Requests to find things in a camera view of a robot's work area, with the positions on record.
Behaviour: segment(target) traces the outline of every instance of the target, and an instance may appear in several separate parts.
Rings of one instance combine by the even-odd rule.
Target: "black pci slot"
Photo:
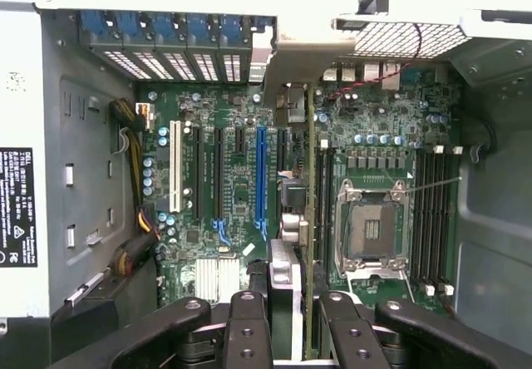
[[[213,219],[224,217],[224,129],[214,128]]]
[[[316,201],[314,203],[314,238],[318,241],[314,249],[314,259],[323,261],[327,249],[323,239],[323,157],[325,153],[319,150],[316,154]]]
[[[245,128],[243,128],[242,126],[238,126],[234,130],[234,153],[237,155],[244,155],[245,146],[246,146]]]
[[[331,237],[331,228],[333,226],[333,203],[336,196],[333,196],[333,171],[334,171],[334,155],[336,151],[334,149],[328,149],[325,155],[325,176],[324,178],[324,190],[323,198],[325,200],[325,206],[323,207],[323,241],[325,243],[325,254],[323,258],[323,267],[329,268],[329,257],[333,252],[333,240]]]
[[[416,187],[451,179],[454,155],[418,152]],[[436,286],[446,274],[447,241],[451,219],[451,184],[418,190],[414,194],[411,278]]]
[[[286,156],[287,156],[287,131],[279,129],[277,130],[277,171],[286,170]],[[281,219],[281,213],[283,212],[283,206],[281,205],[281,192],[277,191],[276,199],[276,215],[277,219]]]
[[[204,132],[202,128],[192,128],[192,216],[202,219],[204,216]]]

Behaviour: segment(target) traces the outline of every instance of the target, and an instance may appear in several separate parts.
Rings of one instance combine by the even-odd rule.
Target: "sticker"
[[[242,250],[242,255],[247,257],[249,253],[251,253],[255,248],[255,245],[253,243],[248,244],[248,247],[246,247],[244,250]]]
[[[36,267],[32,149],[0,147],[0,268]]]

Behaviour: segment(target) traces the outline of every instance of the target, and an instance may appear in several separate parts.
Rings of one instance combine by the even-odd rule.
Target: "motherboard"
[[[161,235],[160,304],[186,296],[224,302],[246,288],[246,268],[268,257],[267,241],[281,237],[283,214],[304,214],[312,174],[313,257],[329,287],[351,289],[372,306],[406,297],[404,281],[416,266],[417,301],[441,311],[421,285],[440,269],[451,277],[456,192],[438,182],[457,167],[434,159],[443,160],[442,170],[427,178],[420,162],[458,145],[452,110],[461,84],[436,83],[426,73],[408,69],[396,90],[376,83],[343,91],[341,82],[322,81],[312,92],[312,144],[304,128],[276,125],[258,86],[140,85],[143,205]],[[430,184],[436,187],[423,189]],[[439,207],[431,206],[436,197]],[[446,228],[427,246],[421,235],[436,225],[421,217],[430,209],[443,213],[438,220]],[[425,269],[431,254],[445,256],[436,271]]]

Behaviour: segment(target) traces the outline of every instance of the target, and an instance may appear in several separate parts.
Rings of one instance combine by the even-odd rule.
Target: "white label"
[[[242,255],[247,257],[249,253],[251,253],[254,249],[255,245],[253,243],[250,243],[244,250],[242,250]]]

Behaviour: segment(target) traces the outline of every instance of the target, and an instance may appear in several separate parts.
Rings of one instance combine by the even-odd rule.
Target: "cable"
[[[419,25],[415,24],[415,23],[412,23],[412,26],[416,29],[416,32],[417,32],[417,49],[416,49],[416,52],[414,53],[414,56],[412,56],[412,58],[408,62],[403,64],[399,70],[393,72],[392,74],[386,74],[385,76],[379,76],[379,77],[373,78],[371,80],[354,82],[350,86],[345,86],[343,88],[340,88],[338,91],[334,92],[334,94],[332,94],[329,97],[329,99],[336,99],[343,92],[349,92],[349,91],[351,91],[352,88],[354,88],[356,86],[364,86],[366,84],[374,84],[374,83],[378,83],[378,82],[381,82],[383,80],[386,80],[388,78],[392,78],[393,76],[396,76],[397,74],[401,74],[406,68],[411,66],[411,64],[419,56],[419,53],[421,52],[421,46],[423,44],[423,35],[421,33],[421,29],[420,29]]]

